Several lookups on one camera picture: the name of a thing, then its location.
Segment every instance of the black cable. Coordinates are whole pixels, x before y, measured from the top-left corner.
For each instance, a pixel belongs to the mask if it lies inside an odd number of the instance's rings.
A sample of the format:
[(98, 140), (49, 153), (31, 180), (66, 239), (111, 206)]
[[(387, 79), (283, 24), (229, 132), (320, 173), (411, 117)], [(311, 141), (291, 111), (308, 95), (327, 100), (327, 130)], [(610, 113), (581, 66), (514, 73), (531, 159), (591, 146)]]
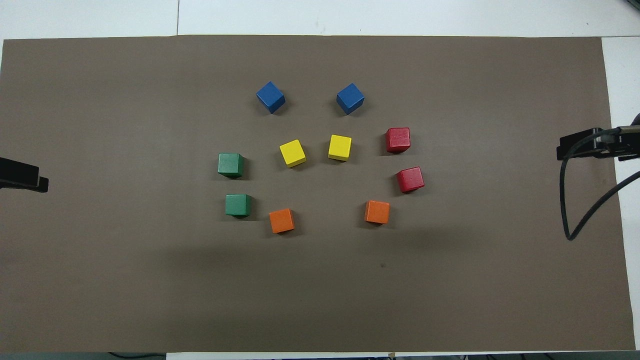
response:
[(609, 190), (606, 194), (604, 194), (601, 198), (599, 198), (598, 201), (596, 201), (595, 204), (593, 204), (593, 206), (589, 209), (589, 211), (587, 211), (587, 213), (584, 214), (584, 216), (578, 223), (578, 226), (575, 227), (573, 232), (569, 232), (569, 223), (566, 219), (566, 203), (564, 199), (564, 174), (566, 172), (567, 162), (573, 156), (573, 154), (575, 154), (575, 152), (584, 144), (592, 141), (595, 138), (598, 138), (599, 136), (617, 135), (620, 133), (620, 131), (621, 129), (619, 127), (616, 127), (614, 129), (598, 131), (595, 134), (589, 135), (584, 139), (580, 140), (579, 142), (575, 143), (571, 147), (571, 149), (569, 149), (569, 151), (566, 153), (566, 155), (562, 160), (562, 165), (560, 166), (560, 184), (559, 184), (560, 185), (560, 213), (562, 216), (562, 225), (564, 229), (564, 235), (569, 241), (575, 239), (575, 237), (578, 236), (578, 234), (580, 233), (580, 230), (582, 230), (582, 228), (587, 223), (587, 221), (589, 221), (591, 216), (593, 216), (596, 210), (598, 210), (600, 206), (602, 206), (602, 204), (605, 203), (605, 201), (609, 200), (609, 198), (612, 197), (618, 191), (620, 191), (620, 189), (624, 188), (626, 185), (629, 185), (632, 181), (640, 177), (640, 171), (638, 171), (635, 174), (629, 176), (628, 178), (622, 180), (620, 184), (617, 184), (616, 186), (612, 187), (611, 190)]
[(109, 352), (109, 354), (115, 356), (115, 357), (119, 357), (120, 359), (144, 359), (146, 357), (166, 357), (166, 354), (160, 354), (160, 353), (153, 353), (153, 354), (142, 354), (142, 355), (132, 355), (132, 356), (125, 356), (125, 355), (120, 355), (120, 354), (116, 354), (114, 352)]

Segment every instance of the red cube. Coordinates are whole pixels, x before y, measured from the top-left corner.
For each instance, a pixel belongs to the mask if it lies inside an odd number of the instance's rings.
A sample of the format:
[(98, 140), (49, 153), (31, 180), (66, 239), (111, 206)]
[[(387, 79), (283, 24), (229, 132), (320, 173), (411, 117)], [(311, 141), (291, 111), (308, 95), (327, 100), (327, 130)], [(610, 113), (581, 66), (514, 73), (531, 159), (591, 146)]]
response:
[(403, 152), (411, 147), (408, 127), (392, 127), (387, 130), (385, 138), (388, 152)]
[(396, 174), (398, 178), (398, 184), (400, 185), (400, 191), (403, 193), (412, 192), (415, 189), (424, 187), (424, 180), (422, 180), (422, 172), (420, 167), (412, 167), (404, 170), (400, 170)]

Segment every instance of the white floor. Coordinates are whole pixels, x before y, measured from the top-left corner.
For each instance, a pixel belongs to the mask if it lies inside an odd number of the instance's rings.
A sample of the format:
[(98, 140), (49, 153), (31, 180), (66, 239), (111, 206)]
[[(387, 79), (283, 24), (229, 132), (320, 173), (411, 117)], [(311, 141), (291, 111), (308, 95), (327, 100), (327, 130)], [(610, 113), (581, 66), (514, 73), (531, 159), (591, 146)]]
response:
[[(628, 125), (640, 113), (640, 12), (624, 0), (0, 0), (0, 40), (191, 34), (604, 37), (602, 48), (612, 125)], [(617, 161), (618, 180), (638, 171), (638, 163)], [(620, 191), (636, 348), (640, 349), (638, 198), (640, 183)], [(168, 358), (246, 356), (184, 353)], [(286, 355), (251, 353), (249, 357), (271, 359)]]

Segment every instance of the orange cube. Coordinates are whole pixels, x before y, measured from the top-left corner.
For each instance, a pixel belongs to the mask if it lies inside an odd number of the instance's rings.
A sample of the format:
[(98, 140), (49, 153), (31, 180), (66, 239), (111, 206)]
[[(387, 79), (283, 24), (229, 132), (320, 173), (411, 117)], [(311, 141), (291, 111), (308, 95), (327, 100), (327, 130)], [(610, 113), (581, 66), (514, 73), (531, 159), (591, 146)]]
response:
[(271, 230), (274, 234), (295, 228), (291, 209), (283, 209), (269, 213), (269, 221), (271, 221)]
[(391, 205), (384, 201), (367, 201), (367, 208), (364, 211), (364, 220), (376, 224), (386, 224), (389, 222), (389, 209)]

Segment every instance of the colored block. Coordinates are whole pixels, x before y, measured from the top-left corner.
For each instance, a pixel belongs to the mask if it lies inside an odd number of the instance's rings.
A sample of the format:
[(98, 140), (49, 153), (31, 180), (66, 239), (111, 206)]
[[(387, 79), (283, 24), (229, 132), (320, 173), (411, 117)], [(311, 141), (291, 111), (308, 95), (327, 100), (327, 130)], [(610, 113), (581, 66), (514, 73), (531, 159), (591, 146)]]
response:
[(225, 201), (225, 214), (233, 217), (251, 215), (251, 197), (245, 193), (228, 193)]
[(351, 83), (338, 93), (335, 100), (338, 102), (338, 105), (340, 105), (344, 113), (349, 115), (353, 110), (356, 110), (362, 105), (364, 102), (364, 95), (362, 95), (362, 92), (360, 92), (354, 83)]
[(411, 147), (408, 127), (392, 127), (385, 135), (388, 152), (403, 152)]
[(422, 180), (422, 172), (420, 167), (412, 167), (401, 170), (396, 174), (398, 178), (398, 184), (400, 190), (403, 193), (414, 191), (415, 189), (422, 188), (424, 186), (424, 180)]
[(227, 177), (241, 177), (244, 170), (244, 158), (234, 152), (221, 152), (218, 155), (218, 173)]
[(258, 90), (255, 95), (272, 114), (285, 102), (284, 94), (270, 81)]
[(388, 202), (369, 200), (364, 211), (364, 220), (376, 224), (386, 224), (389, 222), (390, 208), (391, 205)]
[(287, 167), (294, 167), (300, 165), (307, 160), (304, 150), (302, 150), (302, 144), (300, 140), (295, 139), (292, 142), (288, 142), (280, 146), (280, 152), (282, 158)]
[(295, 228), (291, 209), (283, 209), (269, 213), (269, 221), (271, 221), (271, 230), (274, 234)]
[(329, 142), (329, 158), (341, 161), (349, 159), (351, 152), (351, 138), (348, 136), (331, 135)]

